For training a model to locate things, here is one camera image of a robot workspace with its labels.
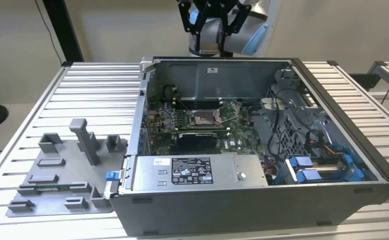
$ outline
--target motherboard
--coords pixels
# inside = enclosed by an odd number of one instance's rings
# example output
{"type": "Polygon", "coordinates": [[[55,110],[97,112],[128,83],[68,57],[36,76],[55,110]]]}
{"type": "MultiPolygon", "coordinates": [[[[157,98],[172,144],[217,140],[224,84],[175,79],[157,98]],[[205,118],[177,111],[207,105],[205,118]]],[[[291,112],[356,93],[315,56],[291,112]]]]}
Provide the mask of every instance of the motherboard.
{"type": "Polygon", "coordinates": [[[260,105],[248,105],[241,100],[173,103],[165,102],[149,110],[152,155],[265,155],[251,117],[260,105]]]}

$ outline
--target black pole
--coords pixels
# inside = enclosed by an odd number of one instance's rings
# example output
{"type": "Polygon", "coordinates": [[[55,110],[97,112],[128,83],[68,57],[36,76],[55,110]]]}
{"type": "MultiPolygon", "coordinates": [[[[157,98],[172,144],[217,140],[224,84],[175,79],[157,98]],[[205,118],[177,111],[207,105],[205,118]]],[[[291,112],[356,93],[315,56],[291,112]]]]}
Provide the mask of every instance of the black pole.
{"type": "Polygon", "coordinates": [[[67,61],[84,62],[65,0],[43,0],[43,3],[48,11],[67,61]]]}

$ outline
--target power supply label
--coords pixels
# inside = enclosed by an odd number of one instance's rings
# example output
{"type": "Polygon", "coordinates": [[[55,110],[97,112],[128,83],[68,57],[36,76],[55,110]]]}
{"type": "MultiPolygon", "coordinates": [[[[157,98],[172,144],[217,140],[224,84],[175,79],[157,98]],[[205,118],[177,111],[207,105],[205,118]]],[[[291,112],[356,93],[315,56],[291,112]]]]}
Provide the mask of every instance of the power supply label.
{"type": "Polygon", "coordinates": [[[212,184],[212,163],[209,157],[172,159],[173,184],[212,184]]]}

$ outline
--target green circuit board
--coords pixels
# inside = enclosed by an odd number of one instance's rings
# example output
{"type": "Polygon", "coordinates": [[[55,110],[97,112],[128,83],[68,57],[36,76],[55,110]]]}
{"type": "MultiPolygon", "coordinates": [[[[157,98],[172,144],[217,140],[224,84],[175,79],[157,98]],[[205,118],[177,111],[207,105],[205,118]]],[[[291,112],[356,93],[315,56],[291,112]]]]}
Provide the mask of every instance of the green circuit board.
{"type": "Polygon", "coordinates": [[[151,112],[149,134],[151,154],[157,156],[179,154],[221,154],[265,155],[265,148],[248,107],[241,102],[224,101],[219,109],[176,110],[167,108],[151,112]],[[180,134],[216,134],[216,147],[200,151],[180,151],[180,134]]]}

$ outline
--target metal rail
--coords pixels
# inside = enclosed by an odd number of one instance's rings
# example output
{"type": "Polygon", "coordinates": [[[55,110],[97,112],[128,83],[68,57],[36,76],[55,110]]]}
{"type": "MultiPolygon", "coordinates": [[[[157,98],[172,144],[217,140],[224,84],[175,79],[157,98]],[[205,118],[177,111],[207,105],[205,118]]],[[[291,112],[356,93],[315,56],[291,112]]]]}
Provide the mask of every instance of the metal rail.
{"type": "MultiPolygon", "coordinates": [[[[339,66],[307,62],[307,67],[389,161],[389,112],[339,66]]],[[[129,139],[139,93],[137,63],[75,63],[60,70],[34,111],[0,155],[0,239],[117,239],[127,237],[116,214],[79,214],[10,218],[7,204],[23,183],[40,148],[43,133],[68,130],[73,117],[87,118],[97,138],[119,133],[129,139]]],[[[169,239],[389,239],[389,201],[360,209],[339,226],[261,232],[180,236],[169,239]]]]}

